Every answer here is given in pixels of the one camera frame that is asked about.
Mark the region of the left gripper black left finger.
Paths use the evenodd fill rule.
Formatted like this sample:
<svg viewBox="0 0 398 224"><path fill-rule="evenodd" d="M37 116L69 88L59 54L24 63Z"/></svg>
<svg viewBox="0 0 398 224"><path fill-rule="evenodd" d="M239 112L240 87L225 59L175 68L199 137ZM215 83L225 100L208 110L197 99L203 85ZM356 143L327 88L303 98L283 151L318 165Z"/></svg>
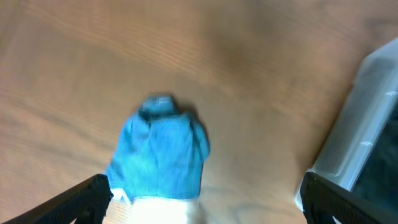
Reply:
<svg viewBox="0 0 398 224"><path fill-rule="evenodd" d="M102 224L112 197L107 176L96 174L5 224Z"/></svg>

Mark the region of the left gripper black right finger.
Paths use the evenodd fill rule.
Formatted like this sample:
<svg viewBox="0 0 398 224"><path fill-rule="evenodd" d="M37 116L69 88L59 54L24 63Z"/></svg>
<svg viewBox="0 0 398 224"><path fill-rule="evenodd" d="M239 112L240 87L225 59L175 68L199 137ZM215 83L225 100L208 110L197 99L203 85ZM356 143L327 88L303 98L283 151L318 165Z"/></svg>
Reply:
<svg viewBox="0 0 398 224"><path fill-rule="evenodd" d="M314 172L306 172L300 188L308 224L397 223L397 215L363 200Z"/></svg>

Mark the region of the blue garment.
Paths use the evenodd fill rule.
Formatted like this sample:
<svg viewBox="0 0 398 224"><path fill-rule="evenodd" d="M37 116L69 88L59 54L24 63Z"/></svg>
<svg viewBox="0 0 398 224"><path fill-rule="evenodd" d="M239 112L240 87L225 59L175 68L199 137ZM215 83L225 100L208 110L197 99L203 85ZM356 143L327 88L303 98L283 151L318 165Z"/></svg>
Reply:
<svg viewBox="0 0 398 224"><path fill-rule="evenodd" d="M206 223L199 202L210 143L201 122L170 95L148 97L124 123L105 170L128 223Z"/></svg>

